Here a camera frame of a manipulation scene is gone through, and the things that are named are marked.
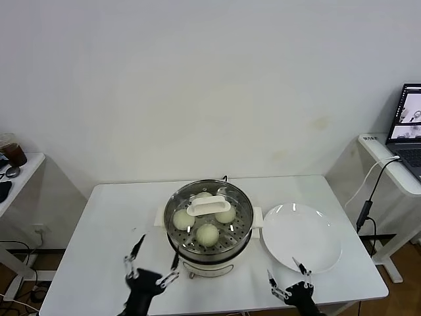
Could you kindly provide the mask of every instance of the cup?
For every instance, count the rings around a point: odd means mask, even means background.
[[[28,161],[14,134],[0,134],[0,153],[8,160],[12,167],[20,167]]]

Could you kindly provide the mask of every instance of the white plate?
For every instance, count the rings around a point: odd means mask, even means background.
[[[264,217],[262,235],[270,253],[297,272],[292,257],[307,270],[321,273],[331,269],[342,254],[339,234],[326,216],[298,203],[271,209]]]

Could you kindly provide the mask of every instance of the electrical outlet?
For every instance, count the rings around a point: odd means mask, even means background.
[[[50,228],[45,224],[32,224],[31,227],[33,232],[43,232],[44,234],[51,232]]]

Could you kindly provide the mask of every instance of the white cable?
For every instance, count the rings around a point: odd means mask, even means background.
[[[34,250],[32,250],[28,255],[33,254],[35,251],[37,251],[38,249],[40,249],[40,247],[44,246],[44,235],[43,235],[43,230],[36,230],[35,231],[36,234],[39,234],[39,237],[41,238],[41,243],[36,246],[34,248]]]
[[[366,183],[368,176],[370,176],[370,173],[373,171],[374,167],[376,167],[377,165],[379,165],[380,163],[382,163],[383,161],[387,161],[387,160],[392,160],[392,159],[399,159],[399,156],[393,156],[393,157],[388,157],[382,160],[379,160],[377,163],[375,163],[370,170],[368,171],[366,177],[364,178],[364,180],[362,181],[362,184],[360,185],[360,187],[358,188],[358,190],[355,192],[355,194],[352,196],[351,199],[348,200],[347,203],[345,203],[345,205],[343,206],[343,209],[346,210],[348,204],[357,196],[357,194],[361,191],[362,187],[364,186],[364,184]]]
[[[29,307],[29,308],[32,308],[34,311],[39,311],[38,309],[36,309],[36,308],[34,308],[34,307],[32,307],[31,305],[28,305],[28,304],[25,304],[25,303],[22,303],[22,302],[20,302],[20,301],[15,301],[15,300],[12,300],[13,302],[15,302],[15,303],[17,303],[17,304],[22,304],[22,305],[25,305],[25,306],[27,306],[27,307]]]

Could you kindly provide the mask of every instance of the black cable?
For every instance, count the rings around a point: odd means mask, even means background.
[[[17,312],[17,313],[18,313],[18,315],[20,315],[20,310],[19,310],[19,309],[17,309],[17,308],[11,308],[11,307],[5,308],[5,307],[0,307],[0,310],[1,310],[1,311],[5,311],[3,314],[1,314],[1,316],[6,315],[6,314],[7,314],[7,312],[9,312],[9,311],[15,311],[15,312]]]
[[[29,264],[29,254],[31,252],[31,248],[29,248],[29,246],[27,244],[25,244],[24,242],[18,242],[16,240],[0,240],[0,244],[6,243],[6,242],[11,242],[11,243],[14,243],[14,244],[21,244],[21,245],[25,246],[26,249],[28,249],[28,256],[26,258],[26,265],[28,265]]]
[[[361,311],[361,301],[358,303],[358,316],[360,316],[360,311]]]
[[[373,198],[374,192],[376,191],[377,185],[379,184],[379,181],[380,181],[380,178],[382,177],[382,174],[383,174],[384,169],[386,169],[386,167],[387,167],[389,164],[394,163],[395,161],[399,161],[399,160],[401,160],[401,159],[400,159],[400,158],[396,158],[396,159],[394,159],[394,160],[390,160],[389,162],[387,162],[387,163],[383,166],[383,168],[382,168],[382,169],[381,169],[381,171],[380,171],[379,176],[377,177],[377,181],[376,181],[376,184],[374,185],[373,191],[371,192],[370,198],[368,199],[369,201],[371,201],[371,199]]]
[[[373,246],[371,248],[371,252],[370,252],[370,258],[373,257],[374,255],[374,250],[376,249],[376,240],[377,240],[377,225],[374,219],[372,219],[371,217],[367,216],[367,219],[369,219],[370,221],[373,222],[373,226],[374,226],[374,241],[373,241]]]
[[[373,246],[370,251],[370,258],[373,258],[374,250],[376,249],[376,241],[377,241],[377,224],[376,224],[376,221],[372,219],[371,217],[367,216],[367,219],[373,222],[373,227],[374,227],[374,241],[373,241]],[[361,303],[362,303],[361,301],[358,303],[358,316],[360,316]]]
[[[364,202],[364,205],[362,206],[362,209],[361,209],[360,215],[358,216],[357,223],[356,223],[357,233],[360,231],[361,227],[364,225],[364,223],[365,223],[365,221],[366,221],[366,219],[367,219],[367,217],[368,217],[368,214],[370,213],[371,206],[373,205],[372,198],[373,198],[374,192],[375,192],[375,191],[376,191],[376,189],[377,189],[377,185],[379,184],[380,178],[382,177],[383,171],[386,169],[386,167],[387,167],[389,164],[391,164],[391,163],[393,163],[393,162],[395,162],[395,161],[401,161],[401,159],[400,159],[400,158],[396,158],[396,159],[394,159],[394,160],[390,160],[390,161],[389,161],[388,163],[386,163],[386,164],[383,166],[383,168],[381,169],[380,174],[379,174],[379,176],[377,177],[376,184],[374,185],[373,191],[372,191],[372,192],[371,192],[371,194],[370,194],[370,198]]]
[[[21,244],[21,245],[25,246],[26,249],[28,250],[28,254],[27,254],[27,257],[26,257],[26,265],[29,264],[29,257],[31,255],[31,249],[27,244],[25,244],[24,242],[19,242],[17,240],[0,240],[0,243],[15,243],[15,244]],[[39,288],[39,286],[38,286],[38,272],[35,269],[32,269],[32,270],[35,272],[35,285],[34,285],[34,287],[30,291],[28,291],[26,293],[23,293],[23,294],[19,295],[18,297],[16,297],[15,300],[18,300],[19,298],[22,298],[23,296],[30,294],[28,296],[28,298],[26,299],[26,303],[28,303],[29,301],[31,301],[32,303],[39,303],[39,302],[42,302],[43,299],[45,298],[45,295],[47,295],[47,291],[42,290],[42,289],[38,290],[38,288]],[[37,297],[37,293],[44,293],[45,295],[41,299],[41,298]],[[6,313],[10,310],[14,310],[13,308],[11,308],[12,304],[13,304],[13,302],[11,302],[11,304],[8,308],[5,308],[6,309],[5,312],[1,316],[5,316]],[[26,306],[25,306],[25,310],[26,310],[27,313],[33,313],[33,311],[29,310],[28,307],[26,307]]]

